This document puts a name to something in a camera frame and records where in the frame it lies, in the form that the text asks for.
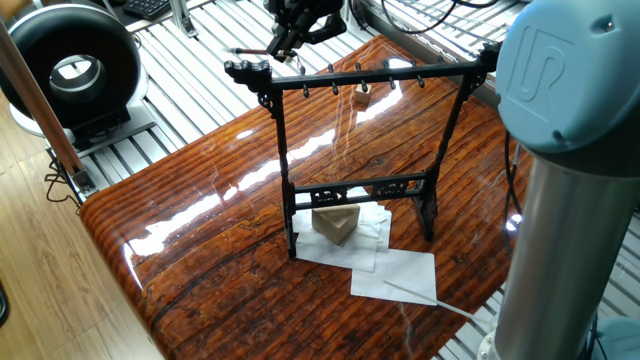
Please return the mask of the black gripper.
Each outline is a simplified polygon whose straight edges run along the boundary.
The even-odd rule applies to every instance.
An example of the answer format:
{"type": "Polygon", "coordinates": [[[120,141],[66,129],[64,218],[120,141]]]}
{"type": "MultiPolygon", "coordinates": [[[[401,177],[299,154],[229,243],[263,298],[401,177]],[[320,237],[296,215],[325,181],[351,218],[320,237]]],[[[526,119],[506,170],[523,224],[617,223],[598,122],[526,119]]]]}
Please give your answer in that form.
{"type": "Polygon", "coordinates": [[[343,0],[265,0],[264,8],[274,16],[274,37],[267,52],[284,62],[304,43],[314,45],[343,34],[347,30],[343,4],[343,0]]]}

